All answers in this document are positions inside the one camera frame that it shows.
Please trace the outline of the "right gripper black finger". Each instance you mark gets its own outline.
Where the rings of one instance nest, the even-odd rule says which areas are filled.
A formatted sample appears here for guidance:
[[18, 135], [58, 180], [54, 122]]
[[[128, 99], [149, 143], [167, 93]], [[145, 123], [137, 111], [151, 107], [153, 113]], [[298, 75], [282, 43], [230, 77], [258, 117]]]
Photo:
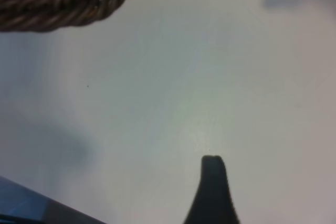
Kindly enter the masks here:
[[220, 156], [202, 157], [199, 186], [184, 222], [240, 223]]

